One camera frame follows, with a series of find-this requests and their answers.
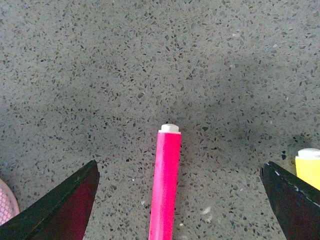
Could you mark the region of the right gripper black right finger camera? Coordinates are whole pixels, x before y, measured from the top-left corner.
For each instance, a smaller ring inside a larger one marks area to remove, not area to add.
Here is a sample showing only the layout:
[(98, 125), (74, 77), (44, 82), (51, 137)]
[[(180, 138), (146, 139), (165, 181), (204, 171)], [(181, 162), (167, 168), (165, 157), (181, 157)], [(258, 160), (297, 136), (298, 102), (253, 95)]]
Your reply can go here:
[(269, 161), (260, 169), (271, 209), (287, 240), (320, 238), (320, 191)]

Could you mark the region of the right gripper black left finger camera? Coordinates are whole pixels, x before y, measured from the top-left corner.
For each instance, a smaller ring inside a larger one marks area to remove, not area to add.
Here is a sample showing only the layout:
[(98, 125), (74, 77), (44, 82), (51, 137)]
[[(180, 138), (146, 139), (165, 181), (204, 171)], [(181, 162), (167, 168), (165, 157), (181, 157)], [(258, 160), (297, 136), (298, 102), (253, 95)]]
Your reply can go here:
[(86, 165), (0, 227), (2, 240), (81, 240), (93, 209), (100, 173)]

